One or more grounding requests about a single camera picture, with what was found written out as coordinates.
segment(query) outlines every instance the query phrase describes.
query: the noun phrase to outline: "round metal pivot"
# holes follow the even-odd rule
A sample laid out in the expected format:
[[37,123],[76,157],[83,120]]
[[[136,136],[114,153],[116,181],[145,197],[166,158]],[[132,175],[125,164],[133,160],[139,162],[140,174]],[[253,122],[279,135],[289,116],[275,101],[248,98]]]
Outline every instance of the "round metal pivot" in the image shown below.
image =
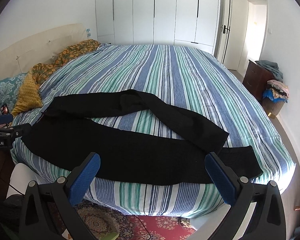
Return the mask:
[[271,180],[271,181],[270,181],[270,184],[271,184],[271,186],[273,186],[273,187],[277,186],[277,183],[276,183],[274,180]]
[[64,183],[66,181],[66,178],[65,177],[59,177],[58,179],[57,179],[57,182],[58,183]]
[[240,181],[242,182],[242,183],[248,183],[249,182],[249,180],[248,180],[248,178],[247,177],[240,177]]
[[28,184],[29,187],[33,187],[35,185],[35,181],[34,180],[31,180]]

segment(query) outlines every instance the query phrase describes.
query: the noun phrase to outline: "yellow blanket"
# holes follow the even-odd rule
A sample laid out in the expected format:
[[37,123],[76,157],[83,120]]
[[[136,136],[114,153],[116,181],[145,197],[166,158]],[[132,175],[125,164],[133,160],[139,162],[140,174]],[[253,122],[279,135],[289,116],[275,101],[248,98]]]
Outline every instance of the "yellow blanket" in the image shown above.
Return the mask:
[[11,112],[12,115],[15,117],[22,112],[42,107],[39,88],[43,82],[71,60],[86,53],[93,52],[99,46],[100,43],[94,40],[82,41],[76,45],[67,47],[58,55],[58,58],[52,64],[39,63],[33,66],[19,88],[18,100]]

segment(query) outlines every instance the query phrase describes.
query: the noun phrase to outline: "headboard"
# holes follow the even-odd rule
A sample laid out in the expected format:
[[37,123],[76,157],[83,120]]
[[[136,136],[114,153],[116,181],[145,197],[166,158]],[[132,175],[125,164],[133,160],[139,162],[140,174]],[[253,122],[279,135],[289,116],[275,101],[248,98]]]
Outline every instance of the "headboard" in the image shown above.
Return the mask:
[[0,52],[0,80],[26,73],[38,63],[52,63],[66,47],[86,39],[83,24],[69,24],[17,41]]

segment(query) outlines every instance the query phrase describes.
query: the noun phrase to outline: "black wardrobe handle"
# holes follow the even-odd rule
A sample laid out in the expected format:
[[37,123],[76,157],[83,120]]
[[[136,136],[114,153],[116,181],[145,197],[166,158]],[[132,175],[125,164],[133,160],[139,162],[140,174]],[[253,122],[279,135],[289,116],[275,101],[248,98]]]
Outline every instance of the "black wardrobe handle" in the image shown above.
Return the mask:
[[198,0],[198,7],[197,7],[197,17],[199,15],[199,0]]

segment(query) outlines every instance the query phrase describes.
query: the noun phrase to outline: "teal floral pillow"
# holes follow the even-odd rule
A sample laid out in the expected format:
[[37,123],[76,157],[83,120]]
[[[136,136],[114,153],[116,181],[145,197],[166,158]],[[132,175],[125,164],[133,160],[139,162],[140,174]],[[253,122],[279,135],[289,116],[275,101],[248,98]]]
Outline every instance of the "teal floral pillow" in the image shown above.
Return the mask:
[[19,87],[25,80],[26,73],[21,73],[12,78],[5,78],[0,81],[0,108],[7,104],[9,112],[14,108],[18,99]]

